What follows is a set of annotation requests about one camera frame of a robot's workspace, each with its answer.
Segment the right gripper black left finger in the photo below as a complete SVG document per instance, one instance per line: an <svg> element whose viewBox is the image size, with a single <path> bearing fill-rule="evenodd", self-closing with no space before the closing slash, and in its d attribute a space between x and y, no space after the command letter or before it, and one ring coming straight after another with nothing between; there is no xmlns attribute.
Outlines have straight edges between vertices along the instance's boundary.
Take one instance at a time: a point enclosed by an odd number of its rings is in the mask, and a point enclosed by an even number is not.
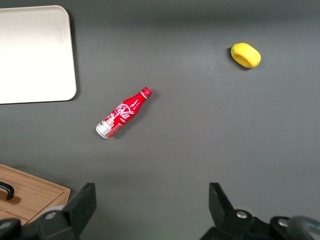
<svg viewBox="0 0 320 240"><path fill-rule="evenodd" d="M96 185L86 183L62 209L48 210L24 226L22 239L79 240L96 207Z"/></svg>

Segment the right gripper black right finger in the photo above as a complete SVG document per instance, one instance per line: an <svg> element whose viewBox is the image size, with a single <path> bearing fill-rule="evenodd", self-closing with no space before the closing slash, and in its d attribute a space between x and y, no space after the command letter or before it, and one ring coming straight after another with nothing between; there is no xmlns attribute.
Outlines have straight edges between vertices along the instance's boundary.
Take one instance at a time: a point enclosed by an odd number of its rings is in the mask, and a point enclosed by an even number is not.
<svg viewBox="0 0 320 240"><path fill-rule="evenodd" d="M219 183L210 183L208 207L214 226L202 240L272 240L270 225L246 210L235 209Z"/></svg>

